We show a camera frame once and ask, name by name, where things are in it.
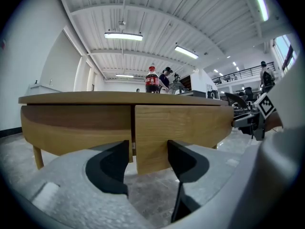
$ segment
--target concrete floor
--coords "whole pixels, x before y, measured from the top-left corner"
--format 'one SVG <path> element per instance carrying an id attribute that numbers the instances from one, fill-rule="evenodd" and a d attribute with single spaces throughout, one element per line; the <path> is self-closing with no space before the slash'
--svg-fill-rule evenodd
<path id="1" fill-rule="evenodd" d="M 266 133 L 270 136 L 275 131 Z M 231 134 L 218 144 L 218 150 L 243 154 L 251 145 L 259 144 L 249 135 L 233 129 Z M 42 152 L 47 165 L 57 156 Z M 8 182 L 20 189 L 37 171 L 32 146 L 22 134 L 0 139 L 0 168 Z M 171 168 L 138 176 L 136 160 L 125 171 L 124 183 L 128 186 L 130 203 L 156 228 L 170 223 L 178 191 L 178 180 Z"/>

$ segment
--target man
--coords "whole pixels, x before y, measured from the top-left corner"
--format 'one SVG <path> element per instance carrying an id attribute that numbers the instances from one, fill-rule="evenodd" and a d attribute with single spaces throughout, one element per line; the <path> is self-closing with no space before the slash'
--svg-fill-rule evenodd
<path id="1" fill-rule="evenodd" d="M 167 78 L 170 75 L 170 73 L 173 73 L 172 69 L 170 67 L 166 67 L 159 77 L 159 85 L 160 85 L 159 93 L 161 94 L 167 94 L 170 90 L 168 88 L 170 85 L 170 81 Z"/>
<path id="2" fill-rule="evenodd" d="M 275 75 L 272 70 L 267 69 L 265 61 L 261 61 L 261 67 L 261 85 L 263 85 L 263 93 L 267 93 L 275 85 Z"/>

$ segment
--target desk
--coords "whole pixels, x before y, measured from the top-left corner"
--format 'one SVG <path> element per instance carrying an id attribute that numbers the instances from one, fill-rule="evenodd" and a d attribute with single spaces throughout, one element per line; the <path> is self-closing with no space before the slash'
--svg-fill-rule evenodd
<path id="1" fill-rule="evenodd" d="M 71 92 L 19 98 L 25 139 L 38 168 L 41 149 L 55 155 L 128 140 L 136 146 L 138 174 L 170 167 L 167 140 L 215 147 L 231 132 L 233 108 L 201 97 L 130 93 Z"/>

